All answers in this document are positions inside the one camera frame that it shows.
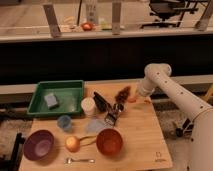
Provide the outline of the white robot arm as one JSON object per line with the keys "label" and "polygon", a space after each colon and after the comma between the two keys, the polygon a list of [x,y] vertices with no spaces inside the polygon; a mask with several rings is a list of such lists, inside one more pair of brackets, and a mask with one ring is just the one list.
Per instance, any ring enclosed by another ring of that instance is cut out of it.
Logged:
{"label": "white robot arm", "polygon": [[170,78],[172,69],[166,63],[148,64],[136,92],[150,96],[159,87],[193,122],[189,145],[189,171],[213,171],[213,106]]}

